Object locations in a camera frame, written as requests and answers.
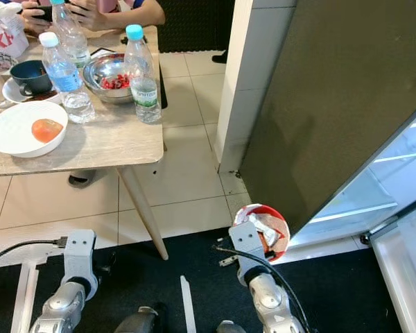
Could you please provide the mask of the person's right hand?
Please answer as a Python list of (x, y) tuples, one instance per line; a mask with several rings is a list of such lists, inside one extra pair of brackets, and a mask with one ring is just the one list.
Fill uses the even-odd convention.
[(44, 14), (46, 12), (36, 2), (23, 2), (20, 16), (24, 20), (24, 30), (33, 36), (48, 31), (52, 23), (42, 18)]

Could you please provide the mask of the person's left hand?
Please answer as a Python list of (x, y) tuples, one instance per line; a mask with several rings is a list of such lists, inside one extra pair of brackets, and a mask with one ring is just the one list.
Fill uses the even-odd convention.
[(77, 10), (79, 24), (89, 31), (117, 29), (113, 16), (110, 13), (101, 12), (100, 1), (77, 0), (72, 3), (73, 10)]

